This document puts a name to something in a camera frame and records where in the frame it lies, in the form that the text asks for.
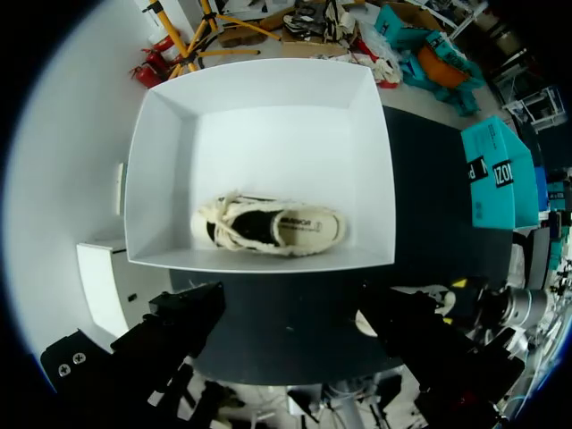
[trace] white shoelace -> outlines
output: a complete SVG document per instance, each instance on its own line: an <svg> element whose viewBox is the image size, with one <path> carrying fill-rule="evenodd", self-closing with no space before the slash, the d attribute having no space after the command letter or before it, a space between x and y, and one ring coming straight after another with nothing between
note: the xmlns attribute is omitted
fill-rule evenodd
<svg viewBox="0 0 572 429"><path fill-rule="evenodd" d="M236 232L230 225L229 221L233 221L228 214L229 205L237 198L238 192L233 191L224 196L223 200L216 200L210 206L203 206L199 212L205 217L209 223L214 223L214 241L229 250L239 250L242 248L238 241L242 236Z"/></svg>

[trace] yellow tripod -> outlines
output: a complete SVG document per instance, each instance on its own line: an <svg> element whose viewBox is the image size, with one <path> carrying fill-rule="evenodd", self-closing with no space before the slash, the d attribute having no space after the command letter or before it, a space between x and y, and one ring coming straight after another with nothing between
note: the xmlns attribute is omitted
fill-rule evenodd
<svg viewBox="0 0 572 429"><path fill-rule="evenodd" d="M216 20L223 20L232 22L234 24L240 25L242 27L247 27L249 29L253 29L258 31L262 34L266 34L269 38L275 38L276 40L280 40L279 36L266 31L265 29L261 29L256 25L249 24L247 22L243 22L241 20L237 20L236 18L232 18L230 16L224 16L219 13L213 13L211 10L210 5L208 4L208 0L200 0L201 7L203 9L203 19L201 20L200 24L198 25L197 31L193 36L193 39L190 41L189 46L186 46L185 43L179 37L177 33L177 29L171 24L169 17L164 12L163 7L159 3L159 0L149 0L149 7L145 9L143 12L151 10L156 13L157 17L161 21L166 29L167 33L172 39L172 42L177 46L181 56L183 57L183 61L175 66L172 70L169 79L176 78L177 76L181 76L183 74L184 65L187 65L189 68L189 72L195 72L197 70L197 66L193 63L196 57L205 57L205 56L213 56L213 55L233 55L233 54L253 54L258 55L260 51L256 49L224 49L219 51L209 51L209 52L197 52L197 48L199 48L203 43L205 43L207 36L201 38L203 33L206 30L206 26L208 25L211 31L215 34L218 31L218 26L216 25Z"/></svg>

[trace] red fire extinguisher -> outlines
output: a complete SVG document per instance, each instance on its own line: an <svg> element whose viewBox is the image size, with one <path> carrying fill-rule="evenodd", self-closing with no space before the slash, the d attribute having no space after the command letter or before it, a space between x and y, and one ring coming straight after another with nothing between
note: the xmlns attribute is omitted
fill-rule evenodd
<svg viewBox="0 0 572 429"><path fill-rule="evenodd" d="M131 77L137 79L147 88L152 88L162 82L161 78L148 65L140 65L131 70Z"/></svg>
<svg viewBox="0 0 572 429"><path fill-rule="evenodd" d="M177 49L177 46L175 46L165 29L161 28L157 31L157 33L152 34L149 38L149 42L151 42L151 45L153 45L153 50L160 53L160 55L170 65L175 65L182 59L179 49Z"/></svg>
<svg viewBox="0 0 572 429"><path fill-rule="evenodd" d="M169 72L169 64L164 60L161 56L161 53L156 51L155 49L141 49L143 52L147 54L145 58L145 63L149 64L157 74L166 74Z"/></svg>

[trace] plastic bag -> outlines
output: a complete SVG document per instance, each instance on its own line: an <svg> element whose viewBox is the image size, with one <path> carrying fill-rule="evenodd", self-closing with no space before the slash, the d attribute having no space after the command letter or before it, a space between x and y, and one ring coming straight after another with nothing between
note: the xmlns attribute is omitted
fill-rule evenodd
<svg viewBox="0 0 572 429"><path fill-rule="evenodd" d="M403 80L403 73L400 68L400 59L384 36L377 32L373 25L359 21L359 32L367 48L380 59L385 60L393 69L399 80Z"/></svg>

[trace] canvas sneaker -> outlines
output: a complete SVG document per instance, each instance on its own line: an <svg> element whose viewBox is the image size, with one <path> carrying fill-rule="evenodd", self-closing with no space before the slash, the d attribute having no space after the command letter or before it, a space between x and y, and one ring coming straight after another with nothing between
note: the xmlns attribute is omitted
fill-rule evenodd
<svg viewBox="0 0 572 429"><path fill-rule="evenodd" d="M332 209L236 192L194 213L192 236L229 250L304 257L343 240L344 217Z"/></svg>

